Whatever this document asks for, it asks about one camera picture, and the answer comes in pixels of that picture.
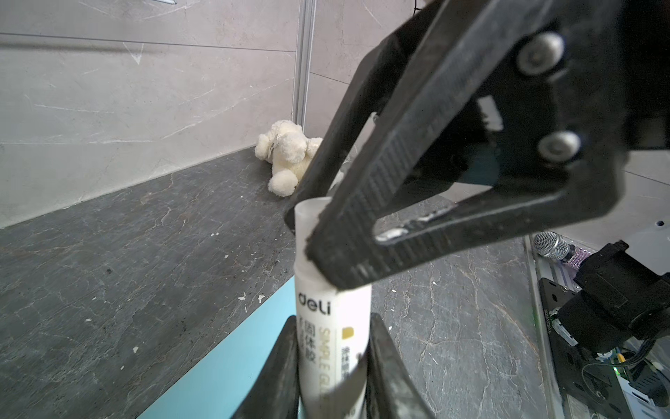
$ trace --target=microphone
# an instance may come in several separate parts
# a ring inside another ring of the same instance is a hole
[[[540,256],[559,260],[575,270],[579,270],[582,262],[592,254],[588,250],[569,244],[553,231],[536,234],[533,238],[533,247]]]

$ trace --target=screw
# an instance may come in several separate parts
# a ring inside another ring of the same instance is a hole
[[[565,42],[555,32],[542,32],[528,41],[517,55],[517,67],[527,76],[551,70],[563,56]]]
[[[582,141],[574,132],[556,131],[537,143],[537,152],[544,160],[563,163],[572,159],[581,146]]]

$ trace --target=yellow square mark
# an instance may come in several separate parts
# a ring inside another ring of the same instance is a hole
[[[344,329],[342,329],[342,339],[349,339],[352,336],[354,336],[353,327],[345,327]]]

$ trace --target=glue stick label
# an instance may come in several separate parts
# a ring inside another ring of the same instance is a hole
[[[371,287],[338,291],[295,275],[302,402],[309,419],[359,419],[365,395]]]

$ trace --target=light blue mat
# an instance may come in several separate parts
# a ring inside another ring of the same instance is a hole
[[[242,322],[138,419],[228,419],[251,390],[288,316],[293,278]]]

